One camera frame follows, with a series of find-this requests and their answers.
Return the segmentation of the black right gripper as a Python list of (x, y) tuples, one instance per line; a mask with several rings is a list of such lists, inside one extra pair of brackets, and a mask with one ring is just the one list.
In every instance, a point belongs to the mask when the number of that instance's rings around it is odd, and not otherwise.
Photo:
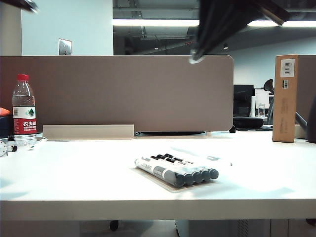
[(281, 26), (291, 14), (272, 0), (200, 0), (199, 26), (189, 62), (201, 62), (218, 44), (263, 17)]

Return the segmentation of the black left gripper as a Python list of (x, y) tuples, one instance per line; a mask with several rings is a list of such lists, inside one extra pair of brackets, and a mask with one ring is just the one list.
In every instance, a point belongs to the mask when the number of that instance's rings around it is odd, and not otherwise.
[(23, 10), (37, 13), (39, 8), (33, 0), (17, 0), (16, 5)]

